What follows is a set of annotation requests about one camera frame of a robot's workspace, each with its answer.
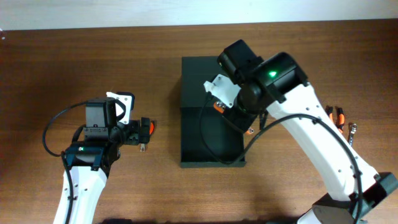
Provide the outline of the small orange cutting pliers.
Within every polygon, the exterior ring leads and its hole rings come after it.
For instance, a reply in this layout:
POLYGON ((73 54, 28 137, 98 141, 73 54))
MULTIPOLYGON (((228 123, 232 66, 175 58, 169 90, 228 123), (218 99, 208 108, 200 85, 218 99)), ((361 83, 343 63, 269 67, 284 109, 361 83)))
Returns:
MULTIPOLYGON (((154 121, 151 121, 151 122, 150 122, 150 129, 149 129, 149 135, 150 135, 150 136, 151 136, 152 133, 154 132, 154 129, 155 129, 155 122, 154 122, 154 121)), ((140 151, 141 151, 141 152, 145 152, 145 151, 146 151, 146 148, 147 148, 147 144, 146 144, 146 143, 141 143, 141 144, 140 144, 140 151)))

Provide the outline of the orange socket bit rail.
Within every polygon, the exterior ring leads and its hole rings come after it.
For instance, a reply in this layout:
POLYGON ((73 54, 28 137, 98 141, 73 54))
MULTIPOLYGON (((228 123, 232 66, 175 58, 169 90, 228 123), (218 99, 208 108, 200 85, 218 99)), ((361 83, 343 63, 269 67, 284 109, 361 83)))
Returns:
POLYGON ((227 124, 235 131, 244 134, 254 133, 254 129, 252 129, 251 125, 257 118, 256 115, 247 113, 241 110, 240 107, 233 106, 232 108, 228 108, 221 101, 214 102, 213 107, 221 113, 227 124))

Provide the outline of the orange black long-nose pliers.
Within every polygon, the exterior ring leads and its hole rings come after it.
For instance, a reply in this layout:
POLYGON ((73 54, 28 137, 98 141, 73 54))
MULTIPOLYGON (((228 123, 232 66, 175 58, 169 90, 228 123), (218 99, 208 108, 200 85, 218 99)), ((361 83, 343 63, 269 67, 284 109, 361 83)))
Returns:
POLYGON ((326 106, 325 111, 331 121, 335 122, 336 127, 340 133, 343 133, 345 126, 345 114, 341 107, 336 107, 336 119, 333 117, 334 107, 326 106))

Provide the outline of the silver combination wrench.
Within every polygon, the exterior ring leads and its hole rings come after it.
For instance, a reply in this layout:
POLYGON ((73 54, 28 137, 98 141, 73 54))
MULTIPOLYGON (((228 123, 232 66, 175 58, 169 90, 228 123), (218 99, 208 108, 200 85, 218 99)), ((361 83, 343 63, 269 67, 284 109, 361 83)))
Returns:
POLYGON ((350 146, 353 145, 354 134, 356 133, 357 129, 358 129, 358 125, 356 123, 352 123, 349 125, 348 143, 350 146))

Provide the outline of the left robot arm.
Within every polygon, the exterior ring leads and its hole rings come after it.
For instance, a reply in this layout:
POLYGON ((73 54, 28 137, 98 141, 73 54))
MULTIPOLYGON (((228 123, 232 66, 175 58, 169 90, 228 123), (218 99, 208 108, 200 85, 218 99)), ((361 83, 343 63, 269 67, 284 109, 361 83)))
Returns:
POLYGON ((133 99, 116 95, 84 102, 86 122, 60 156, 63 189, 54 223, 92 223, 111 166, 121 157, 121 146, 140 146, 143 151, 149 143, 154 121, 129 118, 133 99))

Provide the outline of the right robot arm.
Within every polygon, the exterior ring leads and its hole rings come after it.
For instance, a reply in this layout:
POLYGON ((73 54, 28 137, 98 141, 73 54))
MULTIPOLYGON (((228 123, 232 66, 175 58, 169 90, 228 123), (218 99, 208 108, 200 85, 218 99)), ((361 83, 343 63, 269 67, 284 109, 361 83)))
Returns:
POLYGON ((397 189, 394 174, 377 172, 346 141, 291 55, 280 52, 264 60, 238 40, 224 49, 218 63, 239 87, 223 112, 230 125, 245 132, 256 118, 272 116, 321 175, 327 192, 299 223, 362 223, 397 189))

